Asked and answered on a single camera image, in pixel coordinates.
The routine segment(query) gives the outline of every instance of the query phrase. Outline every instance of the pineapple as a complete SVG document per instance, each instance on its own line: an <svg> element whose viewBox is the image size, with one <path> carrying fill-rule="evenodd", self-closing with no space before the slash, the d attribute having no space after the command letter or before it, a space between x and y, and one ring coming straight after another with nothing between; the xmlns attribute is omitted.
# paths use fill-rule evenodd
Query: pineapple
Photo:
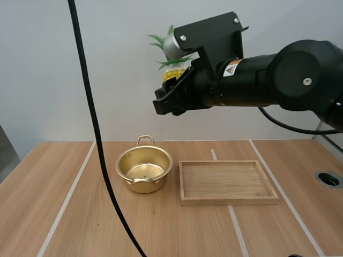
<svg viewBox="0 0 343 257"><path fill-rule="evenodd" d="M168 35L174 32L174 26L171 25L168 30ZM157 35L148 35L149 37L152 37L157 41L157 43L151 43L150 45L159 47L161 50L163 50L163 43L165 41L164 38L159 37ZM163 82L167 81L168 79L171 79L173 77L176 77L178 79L183 72L186 70L187 67L185 67L184 63L188 60L191 60L191 56L183 57L180 59L170 59L166 56L167 61L166 62L157 62L161 64L160 69L167 67L165 71L165 75L163 76Z"/></svg>

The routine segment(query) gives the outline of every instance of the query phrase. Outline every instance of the black cable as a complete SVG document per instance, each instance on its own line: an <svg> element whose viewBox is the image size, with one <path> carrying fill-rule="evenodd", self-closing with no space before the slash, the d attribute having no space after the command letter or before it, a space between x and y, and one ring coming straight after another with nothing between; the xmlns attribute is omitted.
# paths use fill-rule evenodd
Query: black cable
<svg viewBox="0 0 343 257"><path fill-rule="evenodd" d="M289 126L285 123L282 123L276 119L274 119L272 116L270 116L265 109L263 109L262 107L258 107L258 109L262 112L262 114L268 119L270 120L272 123L275 123L277 125L279 125L280 127L283 127L284 129L287 130L292 130L294 132L298 132L298 133L302 133L302 134L308 134L308 135L332 135L332 134L338 134L340 133L337 130L303 130L301 128L297 128L297 127L292 127Z"/></svg>
<svg viewBox="0 0 343 257"><path fill-rule="evenodd" d="M142 248L139 246L138 242L136 241L135 237L133 236L133 234L132 234L132 232L131 232L131 230L130 230L130 228L129 228L129 226L128 226L128 224L127 224L127 222L126 222L126 220L125 220L125 218L124 218L124 216L120 210L118 202L114 196L114 192L113 192L113 189L111 186L111 182L110 182L109 177L108 177L106 164L105 164L105 157L103 155L103 148L102 148L102 142L101 142L99 123L98 123L98 118L97 118L96 112L95 112L95 106L94 106L94 101L93 101L93 96L92 96L90 79L88 77L86 57L85 57L85 53L84 53L84 47L82 44L81 31L80 31L80 26L79 26L79 20L77 18L76 6L75 6L74 0L68 0L68 4L69 4L71 20L73 23L73 29L74 29L77 51L78 51L79 59L80 59L80 65L81 65L82 77L83 77L83 81L84 81L84 85L85 85L88 107L90 109L93 127L94 127L96 145L98 147L99 160L100 160L100 166L101 166L101 171L102 171L102 175L103 175L103 180L105 181L107 191L109 193L109 196L111 198L113 206L114 206L114 208L118 214L118 217L119 217L120 221L122 222L126 232L128 233L131 241L133 242L133 244L135 245L135 247L139 251L140 255L143 257L146 257Z"/></svg>

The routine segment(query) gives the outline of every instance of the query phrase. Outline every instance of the wooden tray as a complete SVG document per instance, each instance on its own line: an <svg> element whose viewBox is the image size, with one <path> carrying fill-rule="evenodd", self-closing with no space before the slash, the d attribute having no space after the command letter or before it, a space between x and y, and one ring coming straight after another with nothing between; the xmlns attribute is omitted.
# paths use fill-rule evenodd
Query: wooden tray
<svg viewBox="0 0 343 257"><path fill-rule="evenodd" d="M180 161L181 205L276 205L257 161Z"/></svg>

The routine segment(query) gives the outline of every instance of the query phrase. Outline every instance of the screw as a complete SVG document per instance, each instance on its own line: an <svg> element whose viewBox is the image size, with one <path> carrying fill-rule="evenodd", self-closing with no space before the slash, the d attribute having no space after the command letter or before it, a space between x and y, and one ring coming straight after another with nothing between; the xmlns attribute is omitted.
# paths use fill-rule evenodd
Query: screw
<svg viewBox="0 0 343 257"><path fill-rule="evenodd" d="M309 86L312 84L312 79L311 78L305 78L302 83L305 85L305 86Z"/></svg>

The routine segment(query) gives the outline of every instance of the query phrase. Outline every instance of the white wall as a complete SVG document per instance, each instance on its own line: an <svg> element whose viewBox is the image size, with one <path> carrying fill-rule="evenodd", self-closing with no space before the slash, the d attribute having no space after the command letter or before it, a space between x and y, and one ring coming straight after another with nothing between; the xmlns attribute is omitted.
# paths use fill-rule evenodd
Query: white wall
<svg viewBox="0 0 343 257"><path fill-rule="evenodd" d="M256 108L212 108L180 117L155 114L163 54L147 34L235 11L245 56L271 54L300 39L343 47L343 1L76 0L103 140L309 138L269 123ZM93 140L67 1L0 2L0 124L23 158L46 140ZM315 129L311 113L268 111Z"/></svg>

